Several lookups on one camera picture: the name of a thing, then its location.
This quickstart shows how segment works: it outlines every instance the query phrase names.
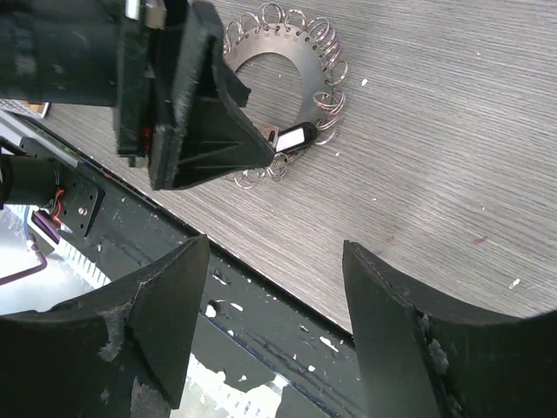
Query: black plastic frame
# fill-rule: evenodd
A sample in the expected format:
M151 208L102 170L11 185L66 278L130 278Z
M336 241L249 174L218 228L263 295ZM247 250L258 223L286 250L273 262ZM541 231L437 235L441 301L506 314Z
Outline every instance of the black plastic frame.
M104 189L88 236L66 239L109 277L123 277L199 236L37 121L29 122L54 146L82 158L82 173ZM208 304L215 318L205 316ZM226 383L243 391L274 374L284 376L290 385L277 417L367 416L352 336L214 243L193 346L206 367L224 369ZM250 379L239 381L242 374Z
M370 416L555 417L556 311L470 305L350 241L343 272Z

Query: purple wire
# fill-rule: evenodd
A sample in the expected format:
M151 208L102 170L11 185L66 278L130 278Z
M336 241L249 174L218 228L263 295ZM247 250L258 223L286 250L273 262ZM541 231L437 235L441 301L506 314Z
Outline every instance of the purple wire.
M47 267L48 263L46 261L46 258L44 257L44 254L41 253L41 250L38 249L37 240L35 239L35 236L30 235L29 238L31 241L31 250L35 252L35 256L37 257L40 264L38 266L28 268L27 270L23 270L22 272L13 273L10 274L9 276L2 277L0 279L0 286L7 285L12 281L20 280L25 277L31 276L32 274L42 272Z
M60 234L50 216L43 211L33 212L31 220L56 244L60 244Z

